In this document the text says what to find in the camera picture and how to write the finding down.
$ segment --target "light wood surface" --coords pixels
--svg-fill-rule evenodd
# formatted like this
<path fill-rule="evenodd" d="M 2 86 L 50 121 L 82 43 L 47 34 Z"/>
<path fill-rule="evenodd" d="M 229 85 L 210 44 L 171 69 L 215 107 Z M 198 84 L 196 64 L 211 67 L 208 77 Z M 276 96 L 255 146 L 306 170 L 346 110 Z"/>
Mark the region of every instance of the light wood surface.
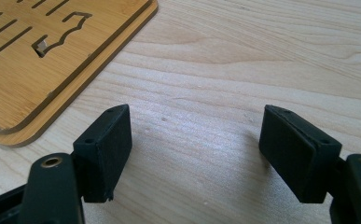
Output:
<path fill-rule="evenodd" d="M 259 154 L 266 104 L 361 153 L 361 1 L 160 0 L 157 15 L 49 129 L 0 147 L 0 194 L 33 161 L 72 151 L 110 106 L 131 107 L 133 149 L 113 202 L 88 223 L 329 223 Z"/>
<path fill-rule="evenodd" d="M 0 1 L 0 133 L 27 125 L 150 3 Z"/>
<path fill-rule="evenodd" d="M 87 85 L 110 63 L 113 57 L 157 12 L 158 4 L 152 0 L 149 6 L 126 27 L 105 49 L 89 63 L 58 95 L 26 124 L 14 133 L 0 133 L 0 145 L 23 147 L 37 139 L 69 106 Z"/>

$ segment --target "wooden table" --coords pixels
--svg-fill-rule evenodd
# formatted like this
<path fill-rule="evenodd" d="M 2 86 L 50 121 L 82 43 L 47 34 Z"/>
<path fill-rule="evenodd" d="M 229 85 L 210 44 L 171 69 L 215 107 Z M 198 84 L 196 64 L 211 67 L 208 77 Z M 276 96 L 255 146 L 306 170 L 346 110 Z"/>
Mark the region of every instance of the wooden table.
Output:
<path fill-rule="evenodd" d="M 155 18 L 53 125 L 0 147 L 0 194 L 129 104 L 133 149 L 113 202 L 88 223 L 329 223 L 300 204 L 257 147 L 264 105 L 301 115 L 361 153 L 361 0 L 160 0 Z"/>

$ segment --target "bamboo board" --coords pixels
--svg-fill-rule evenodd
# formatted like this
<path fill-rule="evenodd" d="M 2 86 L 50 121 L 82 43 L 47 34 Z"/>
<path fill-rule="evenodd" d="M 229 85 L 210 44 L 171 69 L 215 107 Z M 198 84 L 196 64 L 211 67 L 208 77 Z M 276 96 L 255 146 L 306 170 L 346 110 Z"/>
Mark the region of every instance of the bamboo board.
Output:
<path fill-rule="evenodd" d="M 39 137 L 137 31 L 152 18 L 157 9 L 157 1 L 151 1 L 151 4 L 23 129 L 14 133 L 0 133 L 0 144 L 9 147 L 22 147 Z"/>
<path fill-rule="evenodd" d="M 150 4 L 0 1 L 0 134 L 31 122 Z"/>

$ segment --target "wooden cutting board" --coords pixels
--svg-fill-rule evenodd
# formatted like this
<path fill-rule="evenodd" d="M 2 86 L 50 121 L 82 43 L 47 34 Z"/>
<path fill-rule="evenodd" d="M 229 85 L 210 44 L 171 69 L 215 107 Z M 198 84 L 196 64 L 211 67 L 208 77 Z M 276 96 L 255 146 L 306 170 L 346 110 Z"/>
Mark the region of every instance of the wooden cutting board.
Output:
<path fill-rule="evenodd" d="M 157 0 L 152 0 L 118 36 L 109 43 L 58 95 L 45 106 L 34 119 L 22 129 L 13 133 L 0 133 L 0 144 L 9 147 L 22 147 L 40 136 L 47 127 L 70 105 L 81 91 L 96 77 L 113 57 L 128 43 L 158 9 Z"/>
<path fill-rule="evenodd" d="M 0 134 L 24 128 L 151 0 L 0 1 Z"/>

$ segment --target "clamp jaw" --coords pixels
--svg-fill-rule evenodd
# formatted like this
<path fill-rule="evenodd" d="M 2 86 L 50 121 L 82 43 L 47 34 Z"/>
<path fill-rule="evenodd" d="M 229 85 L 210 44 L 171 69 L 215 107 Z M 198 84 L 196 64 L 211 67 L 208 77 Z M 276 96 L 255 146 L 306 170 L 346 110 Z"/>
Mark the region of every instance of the clamp jaw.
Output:
<path fill-rule="evenodd" d="M 0 224 L 84 223 L 86 203 L 113 200 L 113 190 L 131 153 L 130 109 L 106 110 L 73 144 L 71 155 L 35 161 L 26 185 L 0 196 Z"/>
<path fill-rule="evenodd" d="M 292 111 L 266 105 L 259 150 L 301 203 L 322 203 L 334 224 L 361 223 L 361 155 L 340 158 L 342 145 Z"/>

